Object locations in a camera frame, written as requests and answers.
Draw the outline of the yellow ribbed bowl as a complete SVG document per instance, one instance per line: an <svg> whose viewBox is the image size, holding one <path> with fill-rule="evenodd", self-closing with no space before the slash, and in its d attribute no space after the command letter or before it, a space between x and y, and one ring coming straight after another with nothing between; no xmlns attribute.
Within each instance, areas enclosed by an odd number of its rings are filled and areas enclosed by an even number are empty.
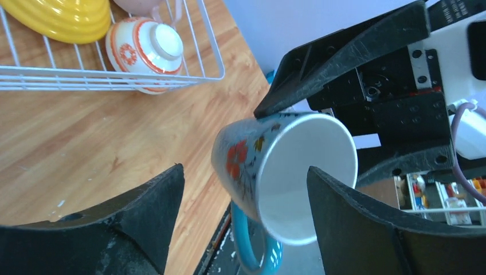
<svg viewBox="0 0 486 275"><path fill-rule="evenodd" d="M109 1L5 0L1 7L29 29L69 44L95 42L112 23Z"/></svg>

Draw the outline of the pink mug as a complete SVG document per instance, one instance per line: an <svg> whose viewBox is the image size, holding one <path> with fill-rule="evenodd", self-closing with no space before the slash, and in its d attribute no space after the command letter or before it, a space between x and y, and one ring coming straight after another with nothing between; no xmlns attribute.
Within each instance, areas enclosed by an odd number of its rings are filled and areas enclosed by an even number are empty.
<svg viewBox="0 0 486 275"><path fill-rule="evenodd" d="M127 13L152 18L159 23L163 23L160 14L160 7L163 2L159 0L114 0L114 3ZM175 1L175 15L170 23L172 26L176 25L182 18L182 2Z"/></svg>

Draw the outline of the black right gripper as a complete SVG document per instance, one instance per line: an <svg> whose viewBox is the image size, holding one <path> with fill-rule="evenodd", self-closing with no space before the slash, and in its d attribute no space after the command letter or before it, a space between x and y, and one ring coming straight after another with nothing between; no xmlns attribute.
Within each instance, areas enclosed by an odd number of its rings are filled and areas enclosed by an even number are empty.
<svg viewBox="0 0 486 275"><path fill-rule="evenodd" d="M438 72L423 40L430 35L424 1L333 32L281 59L256 118L308 98L330 109L354 136L375 133L381 147L358 149L356 187L394 176L446 170L456 159Z"/></svg>

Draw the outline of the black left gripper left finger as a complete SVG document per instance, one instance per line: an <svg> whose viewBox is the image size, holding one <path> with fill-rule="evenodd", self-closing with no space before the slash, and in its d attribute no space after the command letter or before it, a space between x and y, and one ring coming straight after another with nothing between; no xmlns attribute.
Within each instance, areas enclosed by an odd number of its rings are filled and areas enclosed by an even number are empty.
<svg viewBox="0 0 486 275"><path fill-rule="evenodd" d="M1 273L163 274L184 186L176 164L58 221L1 226Z"/></svg>

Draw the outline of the blue floral mug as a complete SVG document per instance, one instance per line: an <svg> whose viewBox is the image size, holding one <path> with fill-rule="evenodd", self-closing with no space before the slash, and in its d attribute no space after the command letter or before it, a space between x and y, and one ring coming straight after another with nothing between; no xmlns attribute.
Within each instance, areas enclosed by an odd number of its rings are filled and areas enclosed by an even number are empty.
<svg viewBox="0 0 486 275"><path fill-rule="evenodd" d="M231 197L232 231L248 274L275 274L285 246L317 240L307 172L317 167L355 187L358 157L349 130L317 112L283 112L224 126L212 166Z"/></svg>

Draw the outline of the white orange patterned bowl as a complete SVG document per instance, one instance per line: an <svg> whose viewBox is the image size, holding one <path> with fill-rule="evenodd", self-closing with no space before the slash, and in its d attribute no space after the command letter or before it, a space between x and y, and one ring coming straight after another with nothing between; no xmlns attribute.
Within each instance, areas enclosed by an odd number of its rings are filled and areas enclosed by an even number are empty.
<svg viewBox="0 0 486 275"><path fill-rule="evenodd" d="M183 68L180 35L147 17L128 17L113 24L105 36L105 49L117 72L175 76Z"/></svg>

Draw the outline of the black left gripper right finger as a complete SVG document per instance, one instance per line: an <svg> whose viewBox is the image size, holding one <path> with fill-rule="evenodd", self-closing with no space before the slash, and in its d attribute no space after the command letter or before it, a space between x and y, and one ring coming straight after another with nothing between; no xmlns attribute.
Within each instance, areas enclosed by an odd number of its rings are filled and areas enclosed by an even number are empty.
<svg viewBox="0 0 486 275"><path fill-rule="evenodd" d="M326 274L484 274L485 230L432 222L317 167L308 196Z"/></svg>

